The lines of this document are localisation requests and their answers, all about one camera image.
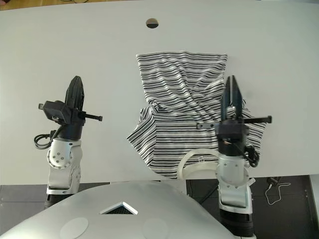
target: white tabletop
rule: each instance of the white tabletop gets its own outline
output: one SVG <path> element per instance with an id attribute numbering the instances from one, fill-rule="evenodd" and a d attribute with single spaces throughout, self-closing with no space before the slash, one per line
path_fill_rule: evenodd
<path id="1" fill-rule="evenodd" d="M 149 29 L 148 18 L 159 27 Z M 0 12 L 0 184 L 45 184 L 37 109 L 81 76 L 89 114 L 82 182 L 160 179 L 126 137 L 146 106 L 135 55 L 227 53 L 254 116 L 273 116 L 252 176 L 319 173 L 319 4 L 254 0 L 99 2 Z M 196 178 L 213 177 L 211 173 Z"/>

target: round hole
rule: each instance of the round hole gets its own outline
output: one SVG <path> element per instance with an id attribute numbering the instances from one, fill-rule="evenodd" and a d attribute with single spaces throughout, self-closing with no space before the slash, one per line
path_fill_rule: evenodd
<path id="1" fill-rule="evenodd" d="M 159 26 L 159 22 L 155 18 L 147 19 L 146 26 L 148 28 L 157 28 Z"/>

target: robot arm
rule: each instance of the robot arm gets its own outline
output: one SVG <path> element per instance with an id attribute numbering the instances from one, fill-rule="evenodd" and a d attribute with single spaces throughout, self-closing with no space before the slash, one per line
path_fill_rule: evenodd
<path id="1" fill-rule="evenodd" d="M 227 116 L 228 107 L 235 107 L 235 117 Z M 250 191 L 252 181 L 249 179 L 248 167 L 257 167 L 259 155 L 253 146 L 246 144 L 249 129 L 245 123 L 271 121 L 271 116 L 255 119 L 242 117 L 242 96 L 236 79 L 232 76 L 232 79 L 227 79 L 221 99 L 221 121 L 197 124 L 198 129 L 215 127 L 219 151 L 216 178 L 219 181 L 221 220 L 238 237 L 255 238 Z"/>
<path id="2" fill-rule="evenodd" d="M 102 121 L 102 116 L 88 115 L 82 111 L 83 102 L 82 80 L 76 76 L 66 91 L 65 102 L 47 101 L 45 104 L 39 104 L 39 109 L 44 111 L 47 118 L 60 125 L 57 131 L 34 138 L 36 148 L 50 148 L 47 154 L 50 174 L 46 191 L 46 208 L 78 192 L 82 158 L 80 138 L 85 118 Z M 50 137 L 49 143 L 38 143 L 40 139 L 48 137 Z"/>

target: black cable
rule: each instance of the black cable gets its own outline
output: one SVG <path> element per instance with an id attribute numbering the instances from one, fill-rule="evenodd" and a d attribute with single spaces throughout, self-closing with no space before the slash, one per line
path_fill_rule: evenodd
<path id="1" fill-rule="evenodd" d="M 72 2 L 74 2 L 74 3 L 86 3 L 88 0 L 83 1 L 83 2 L 76 2 L 75 0 L 60 0 L 60 1 L 72 1 Z"/>
<path id="2" fill-rule="evenodd" d="M 34 137 L 34 145 L 37 149 L 47 149 L 51 146 L 53 139 L 57 137 L 57 135 L 61 132 L 63 125 L 61 125 L 57 130 L 51 131 L 50 134 L 39 134 Z M 43 138 L 50 138 L 48 143 L 38 143 Z"/>
<path id="3" fill-rule="evenodd" d="M 191 180 L 188 180 L 188 187 L 189 187 L 189 196 L 192 197 L 193 196 L 193 189 L 191 187 Z"/>
<path id="4" fill-rule="evenodd" d="M 237 144 L 233 143 L 233 145 L 238 149 L 238 151 L 241 153 L 241 155 L 244 157 L 244 159 L 246 159 L 249 162 L 250 166 L 252 166 L 254 168 L 257 167 L 258 162 L 256 162 L 255 160 L 252 160 L 251 158 L 247 157 L 245 155 L 245 153 L 240 149 L 240 147 L 238 147 Z"/>
<path id="5" fill-rule="evenodd" d="M 202 198 L 202 200 L 200 200 L 198 203 L 199 204 L 203 204 L 218 188 L 218 183 L 216 184 L 216 186 L 214 188 L 212 188 L 206 195 L 204 198 Z"/>

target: striped cloth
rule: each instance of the striped cloth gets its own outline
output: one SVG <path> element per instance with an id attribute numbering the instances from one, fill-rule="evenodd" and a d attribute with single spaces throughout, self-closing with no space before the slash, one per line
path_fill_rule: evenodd
<path id="1" fill-rule="evenodd" d="M 196 129 L 196 124 L 220 121 L 227 55 L 161 52 L 137 55 L 137 60 L 149 106 L 141 110 L 128 141 L 151 170 L 174 179 L 190 150 L 218 149 L 215 129 Z M 251 117 L 248 109 L 243 108 L 243 116 Z M 265 124 L 247 126 L 247 141 L 259 152 Z M 202 160 L 218 159 L 194 155 L 185 165 Z"/>

